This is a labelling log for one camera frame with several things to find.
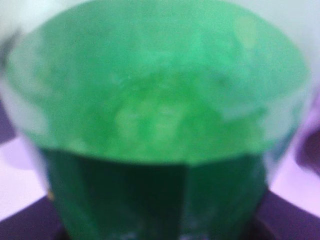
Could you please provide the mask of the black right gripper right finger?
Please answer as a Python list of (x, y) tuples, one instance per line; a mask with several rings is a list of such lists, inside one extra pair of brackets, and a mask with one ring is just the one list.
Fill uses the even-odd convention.
[(267, 191), (256, 212), (257, 220), (274, 240), (318, 240), (320, 218)]

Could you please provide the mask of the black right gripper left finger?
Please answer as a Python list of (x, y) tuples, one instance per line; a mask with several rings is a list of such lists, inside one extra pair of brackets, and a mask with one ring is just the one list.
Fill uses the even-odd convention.
[(0, 222), (2, 240), (64, 240), (65, 228), (47, 197)]

